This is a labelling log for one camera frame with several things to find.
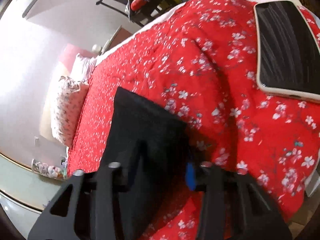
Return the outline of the black pants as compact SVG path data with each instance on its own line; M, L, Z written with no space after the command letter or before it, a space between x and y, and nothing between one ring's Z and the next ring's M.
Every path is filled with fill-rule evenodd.
M96 174L96 239L138 239L196 159L187 124L118 87Z

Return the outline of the stuffed toy stack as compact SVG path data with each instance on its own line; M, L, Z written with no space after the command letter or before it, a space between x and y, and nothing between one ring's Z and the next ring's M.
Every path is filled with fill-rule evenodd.
M66 180L67 172L64 167L49 165L39 160L33 159L31 161L31 170L33 173L47 177L54 180Z

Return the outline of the wardrobe with purple flowers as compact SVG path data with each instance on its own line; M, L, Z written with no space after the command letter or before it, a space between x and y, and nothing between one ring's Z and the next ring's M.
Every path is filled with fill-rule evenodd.
M27 238L31 228L62 182L33 173L1 155L1 208Z

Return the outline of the floral pink pillow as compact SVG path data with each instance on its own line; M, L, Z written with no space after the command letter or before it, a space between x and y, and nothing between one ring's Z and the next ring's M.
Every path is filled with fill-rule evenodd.
M52 136L71 148L78 127L84 101L89 90L87 82L61 76L50 101Z

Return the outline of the red floral bedspread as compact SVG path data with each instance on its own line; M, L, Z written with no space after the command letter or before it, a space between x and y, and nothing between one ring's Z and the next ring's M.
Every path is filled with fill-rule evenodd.
M319 161L319 104L258 87L254 6L190 0L108 55L90 77L68 172L98 171L121 87L187 124L191 163L252 176L287 224ZM196 239L202 198L184 176L139 239Z

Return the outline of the white round lamp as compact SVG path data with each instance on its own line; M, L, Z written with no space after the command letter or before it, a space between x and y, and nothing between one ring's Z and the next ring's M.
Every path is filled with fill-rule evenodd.
M98 44L94 44L92 46L92 53L94 53L94 54L100 55L101 50L102 50L102 47Z

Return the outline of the smartphone with beige case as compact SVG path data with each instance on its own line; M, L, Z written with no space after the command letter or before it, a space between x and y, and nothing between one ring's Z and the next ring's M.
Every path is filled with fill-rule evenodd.
M265 93L319 102L319 45L291 1L254 6L257 85Z

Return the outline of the right bedside table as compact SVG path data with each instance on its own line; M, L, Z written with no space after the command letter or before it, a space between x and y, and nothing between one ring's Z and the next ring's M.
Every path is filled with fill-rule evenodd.
M113 47L117 46L124 40L126 40L128 37L130 37L132 34L124 29L122 26L120 26L114 34L109 38L106 43L104 44L103 48L101 49L100 54L103 55L108 50L112 49Z

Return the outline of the black wooden chair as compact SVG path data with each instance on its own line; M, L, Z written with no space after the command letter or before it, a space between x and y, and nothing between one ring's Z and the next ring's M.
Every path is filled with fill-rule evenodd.
M132 23L140 27L154 21L159 16L164 15L178 4L173 0L152 0L142 9L133 12L127 6L129 0L98 0L95 4L102 5L128 18Z

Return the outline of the wall socket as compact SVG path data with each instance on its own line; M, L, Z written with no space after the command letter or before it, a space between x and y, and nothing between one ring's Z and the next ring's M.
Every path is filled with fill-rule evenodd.
M34 146L39 147L40 141L38 137L34 137Z

